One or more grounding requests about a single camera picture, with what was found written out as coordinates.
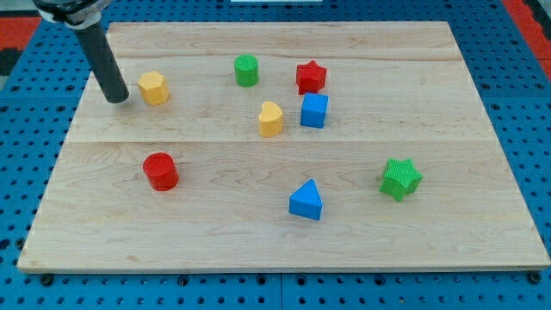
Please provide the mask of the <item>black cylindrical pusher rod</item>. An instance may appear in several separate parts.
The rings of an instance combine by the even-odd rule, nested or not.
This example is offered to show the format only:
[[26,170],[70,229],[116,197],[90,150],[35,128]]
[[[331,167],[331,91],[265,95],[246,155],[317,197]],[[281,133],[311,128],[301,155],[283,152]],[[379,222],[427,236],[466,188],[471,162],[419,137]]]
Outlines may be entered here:
[[100,22],[74,31],[105,99],[121,103],[129,91]]

